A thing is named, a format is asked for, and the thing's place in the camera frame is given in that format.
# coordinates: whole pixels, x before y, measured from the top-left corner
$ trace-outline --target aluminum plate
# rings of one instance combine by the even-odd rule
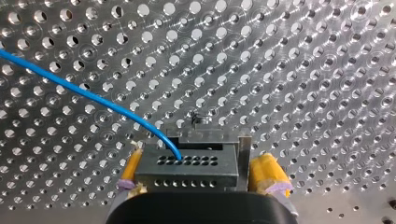
[[[328,208],[342,222],[396,220],[386,206],[395,31],[390,0],[0,0],[0,49],[162,129],[189,127],[193,113],[248,128],[251,154],[272,152],[289,174],[304,223],[333,222]],[[129,141],[147,132],[14,64],[0,68],[3,220],[105,217]]]

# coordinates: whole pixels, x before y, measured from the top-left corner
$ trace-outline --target blue wire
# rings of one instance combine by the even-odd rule
[[[165,134],[163,134],[160,130],[158,130],[156,127],[152,126],[150,123],[148,123],[144,119],[142,119],[139,116],[137,116],[136,114],[132,113],[130,110],[127,110],[120,105],[113,104],[110,101],[108,101],[108,100],[106,100],[106,99],[104,99],[90,91],[84,91],[82,88],[80,88],[80,87],[60,78],[60,77],[56,77],[51,72],[47,72],[46,70],[38,67],[37,65],[29,63],[29,62],[25,61],[24,59],[18,58],[18,57],[14,56],[4,50],[1,50],[1,49],[0,49],[0,58],[4,58],[8,61],[11,61],[11,62],[21,66],[21,67],[28,68],[31,71],[35,72],[36,74],[38,74],[42,77],[45,77],[45,78],[51,80],[52,82],[69,89],[70,91],[73,91],[79,95],[82,95],[92,101],[95,101],[96,103],[98,103],[100,105],[104,105],[104,106],[118,112],[119,114],[122,114],[123,116],[125,116],[129,119],[134,120],[135,122],[139,123],[144,128],[146,128],[147,130],[149,130],[150,132],[154,133],[159,139],[163,140],[163,142],[172,150],[175,157],[178,160],[181,160],[181,155],[180,155],[180,152],[178,151],[177,147],[175,146],[175,144],[172,143],[171,140],[169,140],[168,137],[166,137]]]

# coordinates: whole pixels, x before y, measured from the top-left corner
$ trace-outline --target yellow part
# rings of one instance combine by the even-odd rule
[[[147,193],[147,192],[148,192],[148,189],[146,188],[146,186],[144,186],[144,185],[141,184],[141,183],[138,183],[138,184],[136,185],[136,188],[131,189],[131,190],[128,192],[127,199],[133,198],[134,196],[137,196],[137,195],[143,194],[143,193]]]
[[[136,170],[137,164],[139,164],[140,158],[142,157],[143,150],[138,148],[128,160],[128,164],[122,173],[121,179],[134,180],[134,171]]]
[[[265,194],[267,188],[279,182],[290,183],[272,154],[265,153],[250,161],[249,190]],[[285,195],[289,197],[290,191],[286,190]]]

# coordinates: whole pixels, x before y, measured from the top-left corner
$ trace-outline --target black base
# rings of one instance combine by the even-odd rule
[[[153,192],[122,203],[106,224],[297,224],[276,199],[248,192]]]

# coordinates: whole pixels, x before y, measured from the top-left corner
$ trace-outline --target perforated metal sheet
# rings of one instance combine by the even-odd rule
[[[159,128],[188,127],[192,111],[249,128],[252,155],[278,157],[306,223],[332,220],[309,213],[321,203],[391,216],[378,200],[394,186],[395,30],[392,1],[0,0],[0,48]],[[0,67],[2,216],[103,217],[129,139],[146,131]]]

